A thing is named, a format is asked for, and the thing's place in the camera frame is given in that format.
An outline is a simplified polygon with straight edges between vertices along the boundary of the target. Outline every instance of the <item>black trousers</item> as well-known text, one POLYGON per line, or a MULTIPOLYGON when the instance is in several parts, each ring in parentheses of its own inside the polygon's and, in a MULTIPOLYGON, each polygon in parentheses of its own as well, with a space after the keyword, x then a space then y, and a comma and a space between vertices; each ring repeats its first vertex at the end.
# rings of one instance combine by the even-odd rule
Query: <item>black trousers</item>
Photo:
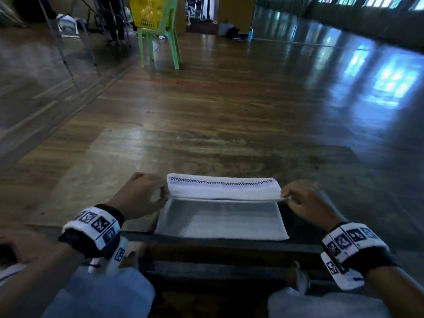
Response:
POLYGON ((121 7, 120 0, 100 0, 100 3, 103 6, 106 28, 110 32, 110 37, 114 41, 117 41, 118 38, 119 40, 124 40, 124 20, 122 18, 124 11, 121 7), (111 7, 113 13, 115 14, 116 24, 113 20, 111 7))

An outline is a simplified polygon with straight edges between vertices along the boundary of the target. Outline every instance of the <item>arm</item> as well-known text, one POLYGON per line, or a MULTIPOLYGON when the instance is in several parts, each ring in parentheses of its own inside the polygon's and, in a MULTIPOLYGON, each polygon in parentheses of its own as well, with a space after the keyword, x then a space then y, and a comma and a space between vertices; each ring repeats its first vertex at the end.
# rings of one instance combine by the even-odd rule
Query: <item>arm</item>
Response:
MULTIPOLYGON (((159 176, 136 173, 107 204, 118 209, 126 220, 140 218, 165 204, 165 199, 151 201, 158 189, 166 190, 166 183, 159 176)), ((16 243, 11 244, 16 251, 16 243)), ((0 287, 0 317, 40 317, 84 261, 82 253, 59 242, 0 287)))
MULTIPOLYGON (((282 197, 294 213, 326 232, 346 221, 319 184, 294 181, 282 189, 282 197)), ((424 289, 402 269, 378 267, 365 279, 394 318, 424 317, 424 289)))

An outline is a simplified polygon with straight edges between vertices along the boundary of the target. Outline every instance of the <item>white towel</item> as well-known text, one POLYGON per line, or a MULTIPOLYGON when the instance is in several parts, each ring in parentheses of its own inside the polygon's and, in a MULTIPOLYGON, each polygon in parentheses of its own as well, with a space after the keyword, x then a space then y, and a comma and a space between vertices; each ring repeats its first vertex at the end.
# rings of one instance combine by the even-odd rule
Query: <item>white towel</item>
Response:
POLYGON ((156 234, 185 238, 286 240, 273 178, 169 174, 170 198, 156 234))

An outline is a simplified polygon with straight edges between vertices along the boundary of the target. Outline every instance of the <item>green plastic chair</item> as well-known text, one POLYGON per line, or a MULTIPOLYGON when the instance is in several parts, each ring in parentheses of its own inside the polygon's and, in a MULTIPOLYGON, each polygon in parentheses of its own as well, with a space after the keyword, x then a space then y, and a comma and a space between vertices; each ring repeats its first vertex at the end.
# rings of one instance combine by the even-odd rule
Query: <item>green plastic chair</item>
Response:
POLYGON ((146 36, 147 48, 149 50, 150 60, 154 60, 153 57, 153 36, 165 36, 169 40, 172 50, 172 58, 174 60, 175 69, 180 69, 181 55, 180 48, 178 47, 177 33, 175 32, 175 13, 177 10, 178 0, 167 0, 165 8, 163 10, 162 20, 157 30, 138 28, 138 43, 140 46, 140 57, 141 66, 144 67, 144 55, 143 55, 143 36, 146 36))

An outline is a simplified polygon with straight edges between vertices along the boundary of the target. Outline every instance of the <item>laundry basket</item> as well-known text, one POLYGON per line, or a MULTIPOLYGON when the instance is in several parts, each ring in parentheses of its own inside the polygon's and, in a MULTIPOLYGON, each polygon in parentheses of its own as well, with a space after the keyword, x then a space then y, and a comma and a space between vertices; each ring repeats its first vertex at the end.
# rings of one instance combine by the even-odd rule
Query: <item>laundry basket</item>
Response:
POLYGON ((157 30, 167 0, 129 0, 134 24, 138 28, 157 30))

